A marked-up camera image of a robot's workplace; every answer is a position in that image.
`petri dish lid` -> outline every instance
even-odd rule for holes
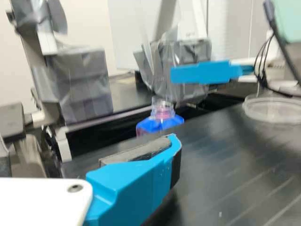
[[[246,97],[243,103],[246,115],[252,119],[284,124],[301,123],[301,99],[275,95]]]

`gray wrapped block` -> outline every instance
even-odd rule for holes
[[[66,124],[113,112],[103,49],[70,48],[46,57],[46,63],[32,69],[35,86],[43,102],[59,102]]]
[[[17,31],[33,34],[39,28],[66,34],[67,20],[59,0],[10,0]]]
[[[178,65],[196,64],[211,58],[209,40],[156,41],[151,43],[154,74],[147,61],[145,52],[136,52],[138,67],[144,83],[157,95],[171,101],[205,97],[208,86],[200,84],[173,84],[170,81],[170,69]]]

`mint green object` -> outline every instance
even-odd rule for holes
[[[301,42],[301,0],[272,0],[280,36],[288,43]]]

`cable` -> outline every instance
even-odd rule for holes
[[[294,76],[294,78],[298,81],[299,85],[301,86],[301,77],[299,75],[299,72],[297,71],[296,67],[294,66],[291,58],[289,57],[288,52],[286,51],[284,42],[282,40],[282,38],[279,35],[278,29],[277,29],[277,25],[276,25],[276,20],[275,20],[275,9],[274,9],[274,5],[271,2],[271,0],[265,0],[264,4],[264,11],[267,17],[267,20],[269,22],[270,27],[272,28],[275,37],[278,41],[279,47],[282,51],[282,54]]]
[[[267,60],[267,56],[268,56],[268,52],[269,52],[270,43],[271,43],[273,37],[274,37],[274,34],[272,34],[271,37],[268,40],[266,40],[264,42],[264,44],[262,45],[262,47],[260,48],[260,50],[259,50],[259,52],[258,52],[258,54],[256,56],[255,63],[254,63],[254,75],[256,76],[259,84],[263,88],[266,88],[266,89],[271,90],[271,91],[273,91],[275,93],[281,94],[281,95],[283,95],[285,97],[293,97],[292,94],[288,94],[288,93],[285,93],[285,92],[273,89],[273,88],[271,88],[268,85],[268,81],[267,81],[267,77],[266,77],[266,72],[265,72],[265,65],[266,65],[266,60]],[[263,61],[263,69],[261,71],[261,64],[262,64],[262,60],[263,60],[263,54],[264,54],[264,50],[265,50],[265,48],[266,48],[267,45],[268,45],[268,47],[267,47],[266,55],[265,55],[264,61]],[[257,60],[258,60],[258,57],[259,57],[260,54],[261,54],[261,59],[260,59],[260,64],[259,64],[259,69],[258,69],[258,74],[257,74],[256,73],[256,64],[257,64]]]

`black table surface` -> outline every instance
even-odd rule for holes
[[[152,93],[144,84],[136,84],[132,73],[110,77],[113,113],[123,113],[151,105]]]
[[[301,225],[301,125],[257,122],[237,105],[168,133],[182,142],[180,179],[146,225]],[[99,158],[160,135],[80,156],[62,173],[84,178]]]

